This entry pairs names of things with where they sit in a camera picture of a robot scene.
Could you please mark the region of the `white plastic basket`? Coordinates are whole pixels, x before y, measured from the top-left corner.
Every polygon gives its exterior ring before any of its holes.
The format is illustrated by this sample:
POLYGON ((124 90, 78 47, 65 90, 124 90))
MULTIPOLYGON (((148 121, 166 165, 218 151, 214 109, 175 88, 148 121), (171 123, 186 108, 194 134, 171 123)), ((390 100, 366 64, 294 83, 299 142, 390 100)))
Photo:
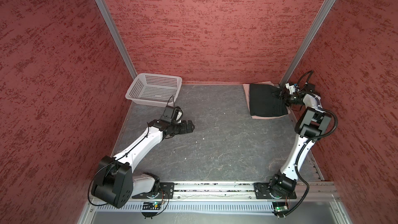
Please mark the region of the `white plastic basket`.
POLYGON ((165 107, 177 100, 182 86, 178 76, 140 73, 125 94, 127 100, 138 105, 165 107))

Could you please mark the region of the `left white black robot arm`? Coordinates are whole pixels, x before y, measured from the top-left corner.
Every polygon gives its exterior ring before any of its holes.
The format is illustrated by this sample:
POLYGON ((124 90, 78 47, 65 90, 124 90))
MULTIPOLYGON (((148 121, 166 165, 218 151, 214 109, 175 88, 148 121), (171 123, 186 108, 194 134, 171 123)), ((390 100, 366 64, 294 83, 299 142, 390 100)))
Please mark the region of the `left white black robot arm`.
POLYGON ((189 134, 194 129, 191 120, 176 123, 153 120, 147 123, 143 134, 125 150, 101 159, 88 189, 88 200, 95 197, 104 205, 121 208, 131 197, 144 194, 157 197, 160 192, 159 177, 151 173, 134 176, 135 168, 164 139, 189 134))

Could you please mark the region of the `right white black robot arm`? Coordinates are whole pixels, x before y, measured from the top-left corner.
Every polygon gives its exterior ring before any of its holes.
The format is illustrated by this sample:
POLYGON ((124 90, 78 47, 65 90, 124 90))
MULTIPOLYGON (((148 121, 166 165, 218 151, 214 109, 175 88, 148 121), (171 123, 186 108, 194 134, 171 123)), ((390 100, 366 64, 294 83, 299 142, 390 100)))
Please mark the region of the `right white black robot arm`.
POLYGON ((298 181, 304 181, 300 169, 311 148, 330 136, 338 126, 337 116, 322 107, 321 97, 313 92, 296 91, 288 103, 305 106, 303 115, 295 125, 295 142, 289 157, 269 183, 272 198, 290 198, 298 181))

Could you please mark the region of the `left green circuit board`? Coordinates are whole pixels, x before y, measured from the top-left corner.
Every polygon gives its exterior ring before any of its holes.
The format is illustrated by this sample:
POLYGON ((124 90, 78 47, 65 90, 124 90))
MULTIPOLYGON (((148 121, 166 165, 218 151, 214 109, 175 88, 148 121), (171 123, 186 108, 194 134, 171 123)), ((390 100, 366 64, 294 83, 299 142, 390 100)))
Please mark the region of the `left green circuit board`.
POLYGON ((160 211, 162 204, 159 202, 144 202, 142 206, 143 211, 160 211))

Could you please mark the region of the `green circuit board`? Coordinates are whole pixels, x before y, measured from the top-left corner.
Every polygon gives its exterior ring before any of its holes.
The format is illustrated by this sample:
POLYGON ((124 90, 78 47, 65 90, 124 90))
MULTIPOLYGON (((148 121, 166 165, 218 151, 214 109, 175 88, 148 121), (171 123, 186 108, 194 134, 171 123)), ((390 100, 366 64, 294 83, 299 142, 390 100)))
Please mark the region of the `green circuit board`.
POLYGON ((289 211, 289 207, 286 202, 273 202, 272 206, 273 206, 272 213, 276 216, 285 215, 289 211))
POLYGON ((159 202, 144 202, 142 206, 143 211, 160 211, 162 204, 159 202))

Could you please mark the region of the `right green circuit board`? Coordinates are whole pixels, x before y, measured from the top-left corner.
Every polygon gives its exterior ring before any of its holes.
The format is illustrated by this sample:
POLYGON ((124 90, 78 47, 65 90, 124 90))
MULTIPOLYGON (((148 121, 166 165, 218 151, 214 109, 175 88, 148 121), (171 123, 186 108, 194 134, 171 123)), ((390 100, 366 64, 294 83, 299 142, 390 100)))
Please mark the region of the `right green circuit board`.
POLYGON ((273 202, 272 206, 273 206, 272 213, 276 216, 285 215, 289 211, 289 207, 286 202, 273 202))

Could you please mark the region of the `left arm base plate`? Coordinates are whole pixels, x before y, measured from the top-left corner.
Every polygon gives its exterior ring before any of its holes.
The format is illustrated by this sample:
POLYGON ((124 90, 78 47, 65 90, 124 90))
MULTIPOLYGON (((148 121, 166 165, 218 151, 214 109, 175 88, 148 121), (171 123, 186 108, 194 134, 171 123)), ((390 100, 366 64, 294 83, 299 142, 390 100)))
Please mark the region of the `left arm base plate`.
POLYGON ((131 196, 132 199, 164 200, 172 199, 174 194, 174 183, 157 182, 150 192, 131 196))

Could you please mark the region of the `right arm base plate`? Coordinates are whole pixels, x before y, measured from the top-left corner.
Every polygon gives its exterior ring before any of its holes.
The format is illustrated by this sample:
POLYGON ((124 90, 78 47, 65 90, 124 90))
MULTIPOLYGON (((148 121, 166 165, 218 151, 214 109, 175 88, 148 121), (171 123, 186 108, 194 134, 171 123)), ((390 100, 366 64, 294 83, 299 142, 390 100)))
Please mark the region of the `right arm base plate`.
POLYGON ((282 184, 270 186, 269 183, 256 182, 253 183, 256 199, 297 199, 296 193, 290 188, 284 187, 282 184))

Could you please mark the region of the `aluminium mounting rail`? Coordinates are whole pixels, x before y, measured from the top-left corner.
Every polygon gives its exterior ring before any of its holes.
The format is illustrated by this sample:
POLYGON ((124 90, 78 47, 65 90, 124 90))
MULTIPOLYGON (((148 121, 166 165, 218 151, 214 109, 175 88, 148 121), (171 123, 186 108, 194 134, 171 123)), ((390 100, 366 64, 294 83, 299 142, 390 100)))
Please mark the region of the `aluminium mounting rail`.
POLYGON ((306 185, 298 182, 295 188, 297 199, 256 199, 252 181, 175 181, 172 201, 279 201, 297 202, 304 196, 306 185))

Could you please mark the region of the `right corner aluminium post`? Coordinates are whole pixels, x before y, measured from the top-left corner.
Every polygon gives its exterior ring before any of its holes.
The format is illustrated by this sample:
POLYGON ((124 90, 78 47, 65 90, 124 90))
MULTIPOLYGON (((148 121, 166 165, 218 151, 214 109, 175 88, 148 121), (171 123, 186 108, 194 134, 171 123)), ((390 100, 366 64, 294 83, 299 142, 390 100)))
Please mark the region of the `right corner aluminium post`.
POLYGON ((300 63, 301 59, 303 58, 304 54, 306 53, 308 47, 310 46, 312 40, 314 39, 314 37, 317 34, 320 27, 322 26, 324 20, 326 19, 327 15, 329 14, 329 12, 332 9, 335 2, 336 2, 336 0, 324 0, 323 1, 309 30, 307 31, 295 56, 293 57, 292 62, 290 63, 290 65, 288 66, 287 70, 285 71, 282 79, 280 80, 279 86, 283 87, 288 82, 290 77, 293 75, 293 72, 297 68, 298 64, 300 63))

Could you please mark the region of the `corner aluminium post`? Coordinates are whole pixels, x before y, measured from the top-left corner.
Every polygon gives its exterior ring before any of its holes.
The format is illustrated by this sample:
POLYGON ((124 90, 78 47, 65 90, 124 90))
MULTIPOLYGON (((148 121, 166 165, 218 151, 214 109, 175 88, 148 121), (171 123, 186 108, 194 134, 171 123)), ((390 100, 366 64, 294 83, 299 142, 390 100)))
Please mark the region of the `corner aluminium post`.
POLYGON ((126 68, 130 74, 130 76, 134 79, 137 76, 137 71, 133 65, 133 62, 130 58, 130 55, 127 51, 127 48, 122 40, 122 37, 118 31, 118 28, 112 18, 112 15, 109 11, 109 8, 105 2, 105 0, 95 0, 99 11, 109 29, 109 32, 119 50, 120 55, 122 56, 122 59, 126 65, 126 68))
POLYGON ((307 31, 295 56, 293 57, 292 62, 290 63, 290 65, 288 66, 287 70, 285 71, 282 79, 280 80, 279 86, 283 87, 288 82, 290 77, 293 75, 293 72, 297 68, 298 64, 300 63, 301 59, 303 58, 304 54, 306 53, 308 47, 310 46, 312 40, 314 39, 314 37, 317 34, 320 27, 322 26, 324 20, 326 19, 327 15, 329 14, 329 12, 332 9, 335 2, 336 2, 336 0, 324 0, 323 1, 309 30, 307 31))

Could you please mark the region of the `left corner aluminium post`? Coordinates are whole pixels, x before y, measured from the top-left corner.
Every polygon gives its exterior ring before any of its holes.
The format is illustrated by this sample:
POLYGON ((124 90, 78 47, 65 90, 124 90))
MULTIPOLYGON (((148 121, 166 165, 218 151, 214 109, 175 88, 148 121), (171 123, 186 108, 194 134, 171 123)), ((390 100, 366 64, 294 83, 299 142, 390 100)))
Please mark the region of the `left corner aluminium post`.
POLYGON ((126 68, 130 74, 130 76, 134 79, 137 76, 137 71, 133 65, 133 62, 130 58, 130 55, 127 51, 127 48, 122 40, 122 37, 118 31, 118 28, 112 18, 112 15, 109 11, 109 8, 105 2, 105 0, 95 0, 99 11, 109 29, 109 32, 119 50, 120 55, 122 56, 122 59, 126 65, 126 68))

